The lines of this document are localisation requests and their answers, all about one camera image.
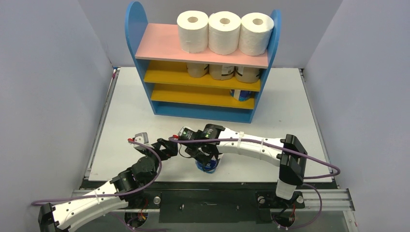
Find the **blue roll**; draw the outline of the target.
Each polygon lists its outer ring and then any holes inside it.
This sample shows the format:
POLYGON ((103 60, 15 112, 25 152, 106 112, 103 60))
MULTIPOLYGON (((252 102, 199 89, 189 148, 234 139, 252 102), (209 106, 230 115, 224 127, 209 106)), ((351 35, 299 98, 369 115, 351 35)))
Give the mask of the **blue roll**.
POLYGON ((230 95, 237 101, 247 101, 253 96, 253 91, 248 90, 239 90, 239 89, 231 89, 230 95))
POLYGON ((211 159, 206 165, 203 165, 202 163, 200 163, 199 161, 195 161, 195 164, 197 166, 197 168, 204 172, 204 173, 208 173, 208 174, 212 174, 216 171, 218 165, 220 163, 220 159, 211 159))

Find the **blue shelf with coloured boards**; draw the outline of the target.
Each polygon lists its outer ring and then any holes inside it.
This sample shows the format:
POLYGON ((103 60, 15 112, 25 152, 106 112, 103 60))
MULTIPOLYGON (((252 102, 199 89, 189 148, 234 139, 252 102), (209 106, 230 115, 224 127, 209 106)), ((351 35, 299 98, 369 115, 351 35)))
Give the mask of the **blue shelf with coloured boards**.
POLYGON ((149 23, 143 5, 130 2, 125 13, 125 38, 142 86, 153 113, 250 123, 262 96, 277 53, 282 18, 273 10, 274 28, 264 54, 251 57, 241 51, 218 55, 210 50, 197 54, 182 51, 177 25, 149 23), (256 83, 242 83, 232 78, 215 80, 209 74, 192 78, 186 63, 233 65, 262 70, 256 83), (247 101, 237 101, 231 89, 253 91, 247 101))

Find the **brown printed paper roll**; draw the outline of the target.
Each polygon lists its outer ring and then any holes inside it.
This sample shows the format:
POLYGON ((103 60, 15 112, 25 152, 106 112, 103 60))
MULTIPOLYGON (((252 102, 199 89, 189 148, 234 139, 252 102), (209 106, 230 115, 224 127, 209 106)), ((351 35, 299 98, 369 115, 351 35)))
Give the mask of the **brown printed paper roll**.
POLYGON ((209 65, 204 63, 186 63, 187 72, 190 77, 201 78, 208 73, 209 65))

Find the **white roll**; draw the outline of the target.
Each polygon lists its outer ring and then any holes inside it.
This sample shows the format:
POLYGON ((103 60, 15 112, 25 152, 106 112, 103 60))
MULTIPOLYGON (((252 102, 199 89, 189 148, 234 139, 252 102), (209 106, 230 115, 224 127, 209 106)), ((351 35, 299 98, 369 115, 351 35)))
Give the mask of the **white roll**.
POLYGON ((208 47, 219 55, 229 55, 238 48, 241 18, 229 11, 213 13, 208 19, 208 47))
POLYGON ((262 55, 268 46, 274 20, 262 13, 248 13, 241 18, 238 48, 248 56, 262 55))
POLYGON ((200 53, 208 48, 208 15, 185 11, 177 17, 180 46, 187 53, 200 53))

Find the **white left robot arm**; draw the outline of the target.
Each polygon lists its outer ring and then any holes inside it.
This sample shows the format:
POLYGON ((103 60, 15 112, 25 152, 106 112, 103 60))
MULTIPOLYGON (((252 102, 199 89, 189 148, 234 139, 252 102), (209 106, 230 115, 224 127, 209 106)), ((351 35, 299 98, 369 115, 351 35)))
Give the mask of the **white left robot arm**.
POLYGON ((74 232, 84 224, 117 209, 140 207, 143 190, 159 177, 162 161, 178 154, 175 142, 158 139, 147 144, 141 136, 128 143, 143 154, 135 164, 95 190, 78 197, 44 200, 38 223, 42 232, 74 232))

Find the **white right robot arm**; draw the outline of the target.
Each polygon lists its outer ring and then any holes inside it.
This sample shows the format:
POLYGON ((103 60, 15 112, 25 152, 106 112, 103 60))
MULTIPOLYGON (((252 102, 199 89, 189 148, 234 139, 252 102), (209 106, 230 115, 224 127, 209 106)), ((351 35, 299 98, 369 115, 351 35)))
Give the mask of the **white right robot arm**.
POLYGON ((202 165, 222 154, 238 154, 271 163, 279 168, 273 201, 286 206, 297 186, 303 184, 307 151, 294 135, 285 138, 263 138, 207 124, 203 130, 183 127, 175 138, 186 146, 186 153, 202 165))

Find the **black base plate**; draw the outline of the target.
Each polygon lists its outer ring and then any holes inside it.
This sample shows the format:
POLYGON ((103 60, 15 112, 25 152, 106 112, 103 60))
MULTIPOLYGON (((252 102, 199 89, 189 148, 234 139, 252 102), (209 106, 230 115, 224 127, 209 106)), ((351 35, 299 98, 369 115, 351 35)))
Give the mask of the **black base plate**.
POLYGON ((293 221, 294 209, 308 209, 308 194, 318 195, 304 184, 290 200, 275 195, 275 183, 177 183, 158 182, 138 193, 119 211, 130 219, 137 213, 158 213, 160 223, 270 224, 293 221))

